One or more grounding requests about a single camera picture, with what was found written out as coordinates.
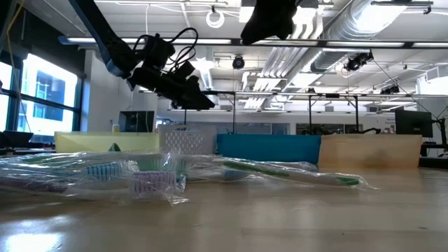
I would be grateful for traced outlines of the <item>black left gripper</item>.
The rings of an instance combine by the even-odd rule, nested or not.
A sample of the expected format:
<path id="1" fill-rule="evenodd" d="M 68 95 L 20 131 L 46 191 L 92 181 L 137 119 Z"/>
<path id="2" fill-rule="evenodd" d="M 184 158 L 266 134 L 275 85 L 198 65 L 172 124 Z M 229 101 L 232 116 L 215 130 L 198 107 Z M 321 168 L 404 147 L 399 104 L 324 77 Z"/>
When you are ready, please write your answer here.
<path id="1" fill-rule="evenodd" d="M 168 98 L 173 109 L 212 109 L 215 106 L 200 90 L 199 78 L 191 75 L 195 68 L 188 60 L 178 57 L 171 68 L 165 70 L 167 61 L 175 53 L 171 41 L 165 41 L 159 34 L 145 34 L 137 40 L 143 41 L 143 48 L 135 45 L 132 51 L 141 66 L 127 79 L 130 89 L 140 86 Z"/>

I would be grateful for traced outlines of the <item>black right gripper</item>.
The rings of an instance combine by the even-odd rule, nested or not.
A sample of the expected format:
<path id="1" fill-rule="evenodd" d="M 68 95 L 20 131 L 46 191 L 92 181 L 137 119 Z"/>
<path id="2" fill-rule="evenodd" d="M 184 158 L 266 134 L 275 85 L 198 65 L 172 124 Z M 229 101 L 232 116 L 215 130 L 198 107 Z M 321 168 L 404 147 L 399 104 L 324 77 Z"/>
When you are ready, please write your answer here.
<path id="1" fill-rule="evenodd" d="M 294 31 L 296 10 L 296 0 L 257 0 L 257 6 L 241 32 L 241 43 L 251 45 L 274 35 L 287 39 Z M 280 14 L 274 19 L 272 14 L 275 13 Z"/>

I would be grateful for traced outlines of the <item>white perforated basket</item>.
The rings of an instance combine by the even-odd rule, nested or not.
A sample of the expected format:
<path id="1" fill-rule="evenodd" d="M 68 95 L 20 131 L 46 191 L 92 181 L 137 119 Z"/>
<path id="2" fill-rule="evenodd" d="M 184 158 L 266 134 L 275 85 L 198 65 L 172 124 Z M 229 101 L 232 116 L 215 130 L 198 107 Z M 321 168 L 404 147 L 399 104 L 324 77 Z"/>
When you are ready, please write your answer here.
<path id="1" fill-rule="evenodd" d="M 160 147 L 188 155 L 210 155 L 216 152 L 217 129 L 214 126 L 161 125 Z"/>

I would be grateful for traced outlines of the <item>black monitor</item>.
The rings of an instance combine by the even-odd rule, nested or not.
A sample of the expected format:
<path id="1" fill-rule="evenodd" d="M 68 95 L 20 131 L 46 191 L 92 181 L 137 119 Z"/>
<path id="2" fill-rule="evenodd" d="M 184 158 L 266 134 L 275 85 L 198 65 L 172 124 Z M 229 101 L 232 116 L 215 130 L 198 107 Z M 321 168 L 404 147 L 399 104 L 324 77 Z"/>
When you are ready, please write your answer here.
<path id="1" fill-rule="evenodd" d="M 395 133 L 433 137 L 433 120 L 429 112 L 395 111 Z"/>
<path id="2" fill-rule="evenodd" d="M 121 111 L 118 124 L 121 132 L 152 132 L 154 111 Z"/>

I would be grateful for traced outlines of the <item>ceiling light strip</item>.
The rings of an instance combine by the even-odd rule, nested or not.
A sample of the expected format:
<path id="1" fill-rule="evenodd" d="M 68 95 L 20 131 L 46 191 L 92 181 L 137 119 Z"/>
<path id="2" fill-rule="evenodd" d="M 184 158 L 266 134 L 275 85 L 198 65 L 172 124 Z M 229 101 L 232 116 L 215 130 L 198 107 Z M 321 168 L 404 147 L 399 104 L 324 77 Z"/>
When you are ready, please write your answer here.
<path id="1" fill-rule="evenodd" d="M 259 41 L 254 46 L 283 46 L 305 48 L 371 48 L 371 49 L 448 49 L 448 42 L 412 42 L 412 41 Z"/>
<path id="2" fill-rule="evenodd" d="M 95 39 L 91 37 L 59 36 L 58 40 L 66 46 L 93 46 L 97 44 Z M 192 45 L 193 43 L 201 46 L 226 46 L 230 45 L 232 40 L 230 38 L 199 38 L 197 40 L 195 38 L 178 38 L 172 42 L 176 46 Z"/>

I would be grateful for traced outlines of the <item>green white wrapped toothbrush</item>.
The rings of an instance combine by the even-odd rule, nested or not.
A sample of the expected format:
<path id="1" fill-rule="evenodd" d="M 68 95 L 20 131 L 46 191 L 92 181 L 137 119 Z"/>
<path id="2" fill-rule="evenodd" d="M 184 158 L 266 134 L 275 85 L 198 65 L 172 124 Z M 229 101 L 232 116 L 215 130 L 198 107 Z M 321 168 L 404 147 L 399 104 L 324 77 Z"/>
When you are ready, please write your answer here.
<path id="1" fill-rule="evenodd" d="M 279 179 L 295 183 L 307 183 L 321 186 L 352 187 L 361 190 L 377 190 L 359 175 L 342 173 L 321 173 L 303 168 L 281 165 L 278 162 L 259 162 L 226 158 L 222 165 L 228 169 L 246 172 L 270 179 Z"/>
<path id="2" fill-rule="evenodd" d="M 179 172 L 184 164 L 178 155 L 172 153 L 144 153 L 135 157 L 141 172 Z"/>

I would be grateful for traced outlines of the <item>purple white wrapped toothbrush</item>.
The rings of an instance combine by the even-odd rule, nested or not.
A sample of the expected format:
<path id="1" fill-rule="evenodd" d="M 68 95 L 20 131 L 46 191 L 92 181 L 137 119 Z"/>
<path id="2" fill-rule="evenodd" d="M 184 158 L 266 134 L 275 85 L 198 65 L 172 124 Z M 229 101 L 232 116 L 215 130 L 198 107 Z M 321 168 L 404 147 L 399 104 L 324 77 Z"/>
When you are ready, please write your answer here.
<path id="1" fill-rule="evenodd" d="M 92 175 L 69 178 L 0 178 L 0 189 L 32 195 L 72 197 L 112 202 L 156 202 L 179 204 L 185 180 L 177 181 L 172 171 L 135 172 L 124 176 L 95 178 Z"/>

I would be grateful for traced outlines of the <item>blue plastic bin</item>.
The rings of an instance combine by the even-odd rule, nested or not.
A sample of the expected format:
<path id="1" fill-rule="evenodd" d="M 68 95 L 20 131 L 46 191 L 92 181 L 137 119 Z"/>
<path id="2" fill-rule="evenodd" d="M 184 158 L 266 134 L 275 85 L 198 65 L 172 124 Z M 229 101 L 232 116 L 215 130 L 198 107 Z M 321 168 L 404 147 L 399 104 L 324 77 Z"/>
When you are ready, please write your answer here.
<path id="1" fill-rule="evenodd" d="M 218 154 L 262 162 L 309 162 L 317 165 L 319 135 L 218 134 Z"/>

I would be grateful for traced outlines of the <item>yellow plastic bin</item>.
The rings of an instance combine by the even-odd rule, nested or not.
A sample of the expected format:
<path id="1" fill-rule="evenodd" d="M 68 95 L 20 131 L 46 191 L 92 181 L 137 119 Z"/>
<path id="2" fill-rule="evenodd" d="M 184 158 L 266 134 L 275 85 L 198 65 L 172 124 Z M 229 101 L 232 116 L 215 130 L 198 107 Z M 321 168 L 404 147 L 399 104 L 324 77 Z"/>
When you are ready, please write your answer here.
<path id="1" fill-rule="evenodd" d="M 145 132 L 56 132 L 57 153 L 106 152 L 113 144 L 121 151 L 157 150 L 159 135 Z"/>

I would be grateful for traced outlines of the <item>bright window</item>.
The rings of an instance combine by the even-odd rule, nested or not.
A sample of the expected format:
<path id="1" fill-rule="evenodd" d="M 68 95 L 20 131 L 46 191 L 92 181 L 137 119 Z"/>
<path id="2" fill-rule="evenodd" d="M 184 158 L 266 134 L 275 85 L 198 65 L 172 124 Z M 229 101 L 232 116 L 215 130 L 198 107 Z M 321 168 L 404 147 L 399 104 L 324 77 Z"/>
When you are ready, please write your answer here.
<path id="1" fill-rule="evenodd" d="M 0 53 L 0 132 L 31 132 L 49 141 L 80 129 L 83 79 L 31 53 Z"/>

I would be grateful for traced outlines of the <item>orange plastic bin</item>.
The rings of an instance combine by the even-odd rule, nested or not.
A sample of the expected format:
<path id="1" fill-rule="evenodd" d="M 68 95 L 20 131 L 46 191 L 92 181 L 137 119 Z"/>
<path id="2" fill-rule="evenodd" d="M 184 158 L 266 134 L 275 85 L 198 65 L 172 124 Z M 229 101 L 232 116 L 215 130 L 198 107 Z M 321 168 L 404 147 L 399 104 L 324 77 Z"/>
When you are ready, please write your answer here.
<path id="1" fill-rule="evenodd" d="M 338 134 L 323 136 L 320 168 L 416 169 L 422 136 L 409 134 Z"/>

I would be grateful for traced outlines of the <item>black overhead rig frame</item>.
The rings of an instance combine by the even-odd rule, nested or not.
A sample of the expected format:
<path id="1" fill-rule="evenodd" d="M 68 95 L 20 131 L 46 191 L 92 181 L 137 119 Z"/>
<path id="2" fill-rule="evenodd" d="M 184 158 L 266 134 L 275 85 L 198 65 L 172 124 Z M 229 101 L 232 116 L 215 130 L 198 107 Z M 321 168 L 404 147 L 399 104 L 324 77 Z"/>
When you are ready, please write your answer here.
<path id="1" fill-rule="evenodd" d="M 299 93 L 299 92 L 235 92 L 235 91 L 220 91 L 220 90 L 208 90 L 202 91 L 203 95 L 212 95 L 212 96 L 224 96 L 229 97 L 232 96 L 233 99 L 230 100 L 232 103 L 231 109 L 214 109 L 210 110 L 210 112 L 220 112 L 220 113 L 231 113 L 232 114 L 232 122 L 234 130 L 236 129 L 236 115 L 238 113 L 241 114 L 307 114 L 309 119 L 309 130 L 312 130 L 312 116 L 313 114 L 324 114 L 324 113 L 338 113 L 338 114 L 354 114 L 356 127 L 359 128 L 359 118 L 360 115 L 376 115 L 382 114 L 384 111 L 367 111 L 362 112 L 359 110 L 360 107 L 360 98 L 368 97 L 369 94 L 351 94 L 351 93 Z M 292 97 L 305 97 L 305 101 L 307 103 L 306 111 L 295 111 L 295 110 L 280 110 L 280 109 L 269 109 L 269 108 L 255 108 L 255 109 L 237 109 L 237 96 L 238 95 L 247 95 L 247 96 L 255 96 L 259 97 L 273 97 L 277 95 L 285 95 Z M 317 102 L 322 102 L 324 99 L 329 99 L 331 102 L 336 99 L 345 100 L 350 106 L 354 107 L 354 111 L 315 111 L 313 110 L 313 106 L 316 105 Z"/>

